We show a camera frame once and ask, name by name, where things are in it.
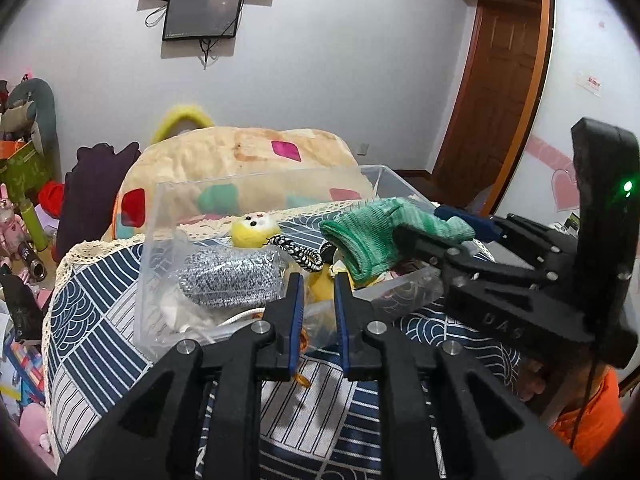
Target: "black and white rope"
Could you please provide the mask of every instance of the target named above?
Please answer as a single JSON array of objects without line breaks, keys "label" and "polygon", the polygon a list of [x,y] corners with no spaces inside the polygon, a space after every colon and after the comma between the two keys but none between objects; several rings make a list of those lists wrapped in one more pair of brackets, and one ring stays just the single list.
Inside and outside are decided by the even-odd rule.
[{"label": "black and white rope", "polygon": [[283,235],[272,236],[267,243],[284,250],[300,267],[308,272],[320,272],[322,270],[322,257],[318,251],[302,247]]}]

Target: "person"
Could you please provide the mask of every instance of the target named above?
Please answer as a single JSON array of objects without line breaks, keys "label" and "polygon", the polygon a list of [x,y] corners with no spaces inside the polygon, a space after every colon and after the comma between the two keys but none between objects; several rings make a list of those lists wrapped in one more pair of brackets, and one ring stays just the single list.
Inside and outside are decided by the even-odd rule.
[{"label": "person", "polygon": [[[532,360],[520,365],[516,390],[521,400],[526,402],[544,391],[545,381],[540,376],[541,368],[540,363]],[[584,402],[590,368],[589,363],[577,374],[575,395],[550,427],[552,433],[568,446]],[[587,465],[602,450],[622,421],[619,395],[615,371],[608,365],[599,364],[573,447],[574,453],[583,465]]]}]

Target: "white cable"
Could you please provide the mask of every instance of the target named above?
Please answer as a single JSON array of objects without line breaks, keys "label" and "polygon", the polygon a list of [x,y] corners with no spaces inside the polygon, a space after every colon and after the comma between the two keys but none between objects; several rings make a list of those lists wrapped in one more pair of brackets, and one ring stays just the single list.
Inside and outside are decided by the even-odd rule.
[{"label": "white cable", "polygon": [[263,312],[264,312],[263,306],[260,306],[258,308],[252,308],[251,310],[245,310],[244,312],[241,312],[240,314],[236,314],[235,316],[230,317],[226,321],[223,321],[218,326],[230,325],[232,323],[235,323],[236,321],[240,321],[241,319],[244,319],[245,317],[250,317],[253,314],[262,314]]}]

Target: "yellow toy face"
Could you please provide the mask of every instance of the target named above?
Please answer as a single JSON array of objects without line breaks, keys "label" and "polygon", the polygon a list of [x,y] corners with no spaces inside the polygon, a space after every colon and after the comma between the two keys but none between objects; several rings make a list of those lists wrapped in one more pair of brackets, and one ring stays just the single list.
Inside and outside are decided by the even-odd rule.
[{"label": "yellow toy face", "polygon": [[277,222],[263,212],[246,215],[231,224],[231,241],[234,247],[257,249],[278,234],[280,227]]}]

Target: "red item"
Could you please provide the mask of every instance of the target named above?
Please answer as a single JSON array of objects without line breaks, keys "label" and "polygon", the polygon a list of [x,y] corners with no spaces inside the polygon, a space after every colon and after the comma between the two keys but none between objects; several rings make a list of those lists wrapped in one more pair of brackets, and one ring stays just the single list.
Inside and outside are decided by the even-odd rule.
[{"label": "red item", "polygon": [[145,190],[141,187],[126,192],[120,205],[122,225],[142,227],[145,224]]},{"label": "red item", "polygon": [[[587,409],[578,428],[574,453],[583,465],[587,465],[609,441],[623,418],[618,389],[618,379],[609,370],[600,390],[587,404]],[[569,445],[574,424],[580,410],[563,413],[551,426],[551,431]]]},{"label": "red item", "polygon": [[0,158],[9,158],[15,155],[26,142],[21,140],[0,140]]},{"label": "red item", "polygon": [[65,186],[54,182],[47,182],[38,193],[38,201],[45,213],[53,218],[60,218],[62,202],[65,199]]}]

